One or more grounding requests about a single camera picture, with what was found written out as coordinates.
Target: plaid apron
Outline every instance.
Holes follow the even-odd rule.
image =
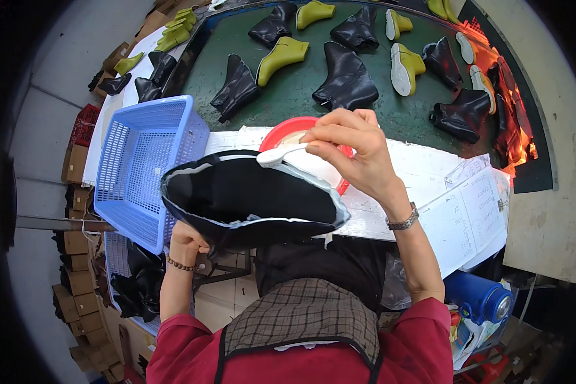
[[[235,355],[303,342],[339,341],[356,349],[377,381],[383,355],[378,318],[353,293],[328,281],[300,278],[277,284],[222,330],[215,383]]]

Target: red shirt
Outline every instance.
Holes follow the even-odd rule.
[[[391,333],[378,332],[384,360],[378,383],[451,383],[450,312],[428,298],[401,315]],[[147,366],[147,383],[213,383],[220,333],[212,334],[190,315],[175,315],[160,326]],[[347,343],[314,349],[273,348],[227,359],[223,383],[367,383],[365,360]]]

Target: person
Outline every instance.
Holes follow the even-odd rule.
[[[161,325],[148,383],[452,382],[444,282],[417,210],[394,173],[375,112],[336,109],[301,142],[380,203],[394,228],[411,307],[391,332],[378,332],[383,248],[336,236],[325,250],[318,243],[323,240],[311,239],[258,249],[260,298],[212,334],[188,314],[193,268],[175,266],[193,266],[209,245],[178,222],[161,286]],[[354,148],[354,158],[338,144]]]

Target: wristwatch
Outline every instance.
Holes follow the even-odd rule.
[[[416,209],[416,204],[414,204],[414,202],[410,202],[410,205],[412,206],[412,214],[410,215],[409,218],[407,218],[406,221],[390,222],[388,221],[388,218],[386,218],[386,225],[388,226],[388,229],[390,230],[407,229],[411,227],[414,224],[414,222],[416,222],[416,220],[418,220],[418,216],[420,216],[420,213],[418,213],[418,210]]]

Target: white shoe sole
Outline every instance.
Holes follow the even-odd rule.
[[[410,84],[410,75],[407,73],[407,68],[401,63],[399,44],[392,44],[391,48],[391,82],[392,87],[395,88],[401,96],[409,96],[412,85]]]
[[[461,45],[461,56],[463,56],[463,60],[465,60],[467,64],[474,64],[476,55],[469,40],[461,32],[456,33],[456,40],[459,42],[459,45]]]
[[[469,67],[469,77],[472,78],[472,87],[474,89],[480,89],[486,92],[489,100],[491,101],[491,108],[488,110],[488,113],[492,113],[493,109],[495,108],[495,95],[493,95],[491,93],[491,90],[487,88],[487,86],[484,84],[484,81],[482,81],[482,77],[480,76],[480,74],[484,75],[484,73],[478,66],[472,65]]]
[[[386,37],[389,40],[395,39],[395,21],[392,19],[391,10],[386,10]]]

